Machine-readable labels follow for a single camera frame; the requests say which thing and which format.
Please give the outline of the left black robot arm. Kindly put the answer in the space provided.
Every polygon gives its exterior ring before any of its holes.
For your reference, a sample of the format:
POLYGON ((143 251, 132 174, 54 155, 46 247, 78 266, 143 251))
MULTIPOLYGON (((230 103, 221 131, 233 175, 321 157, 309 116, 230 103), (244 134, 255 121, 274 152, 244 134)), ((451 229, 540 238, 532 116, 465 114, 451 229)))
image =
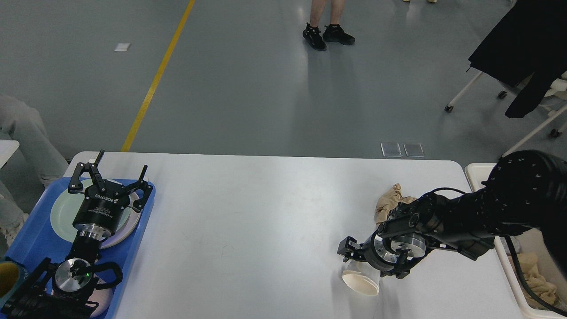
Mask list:
POLYGON ((144 176, 105 179, 93 162, 53 182, 1 260, 3 319, 109 319, 155 197, 144 176))

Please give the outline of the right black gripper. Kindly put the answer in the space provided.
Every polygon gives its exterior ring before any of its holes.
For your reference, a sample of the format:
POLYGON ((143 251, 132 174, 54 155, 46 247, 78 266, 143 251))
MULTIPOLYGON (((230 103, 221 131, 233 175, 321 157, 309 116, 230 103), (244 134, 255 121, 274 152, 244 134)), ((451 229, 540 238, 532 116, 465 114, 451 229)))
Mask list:
POLYGON ((338 255, 345 263, 367 262, 381 272, 381 277, 403 279, 426 257, 427 240, 415 233, 382 238, 375 230, 364 244, 353 237, 344 238, 338 245, 338 255))

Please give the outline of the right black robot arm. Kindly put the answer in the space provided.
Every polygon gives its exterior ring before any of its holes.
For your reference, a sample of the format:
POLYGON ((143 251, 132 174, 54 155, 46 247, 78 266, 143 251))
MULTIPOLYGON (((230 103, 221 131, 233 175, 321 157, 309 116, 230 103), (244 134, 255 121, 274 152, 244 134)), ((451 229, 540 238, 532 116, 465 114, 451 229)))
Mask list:
POLYGON ((476 260, 502 237, 540 230, 545 247, 566 276, 567 164, 541 151, 501 157, 484 187, 446 198, 438 189, 391 210, 362 244, 346 237, 338 245, 343 261, 366 262, 381 276, 406 277, 435 249, 476 260))

